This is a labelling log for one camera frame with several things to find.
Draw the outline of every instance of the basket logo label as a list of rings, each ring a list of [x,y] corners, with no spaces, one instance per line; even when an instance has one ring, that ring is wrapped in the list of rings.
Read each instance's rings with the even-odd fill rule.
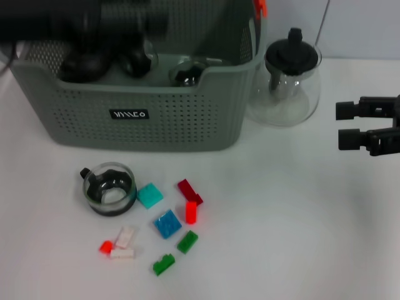
[[[147,109],[110,109],[114,120],[143,120],[150,119]]]

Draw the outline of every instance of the teal lego brick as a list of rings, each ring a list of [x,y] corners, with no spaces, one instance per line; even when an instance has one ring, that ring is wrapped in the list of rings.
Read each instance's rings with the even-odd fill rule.
[[[163,199],[163,194],[155,187],[153,183],[149,183],[137,193],[137,198],[146,209],[151,208],[153,205]]]

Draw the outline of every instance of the orange clip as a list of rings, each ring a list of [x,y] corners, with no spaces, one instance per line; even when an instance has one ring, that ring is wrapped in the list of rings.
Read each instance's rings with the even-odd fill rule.
[[[254,0],[256,7],[256,19],[260,20],[260,10],[262,9],[262,17],[266,18],[268,15],[268,8],[266,0]]]

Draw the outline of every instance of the glass teapot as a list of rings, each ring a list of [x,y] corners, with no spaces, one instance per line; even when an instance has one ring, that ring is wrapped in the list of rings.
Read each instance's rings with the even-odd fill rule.
[[[292,28],[287,39],[272,43],[253,82],[250,116],[261,123],[294,126],[316,110],[321,93],[316,46],[303,41],[301,29]]]

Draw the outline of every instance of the red lego brick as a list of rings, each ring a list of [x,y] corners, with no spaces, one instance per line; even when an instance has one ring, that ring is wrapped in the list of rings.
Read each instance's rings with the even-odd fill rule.
[[[195,201],[196,199],[196,192],[190,186],[186,179],[182,180],[180,183],[177,184],[178,188],[181,190],[183,196],[188,201]]]
[[[196,198],[194,198],[194,202],[196,202],[197,206],[203,203],[203,199],[201,199],[199,194],[196,194]]]
[[[186,223],[194,224],[197,221],[197,209],[198,205],[196,202],[186,203]]]
[[[199,194],[196,194],[194,189],[191,187],[191,185],[188,183],[186,179],[182,180],[177,184],[178,188],[181,190],[183,196],[188,200],[189,202],[196,202],[197,205],[200,205],[203,203],[203,199],[201,199]]]
[[[110,254],[110,253],[111,253],[111,250],[113,250],[113,247],[114,247],[114,244],[113,244],[112,241],[105,241],[105,242],[101,245],[99,251],[102,252],[102,253],[104,253],[104,254]]]

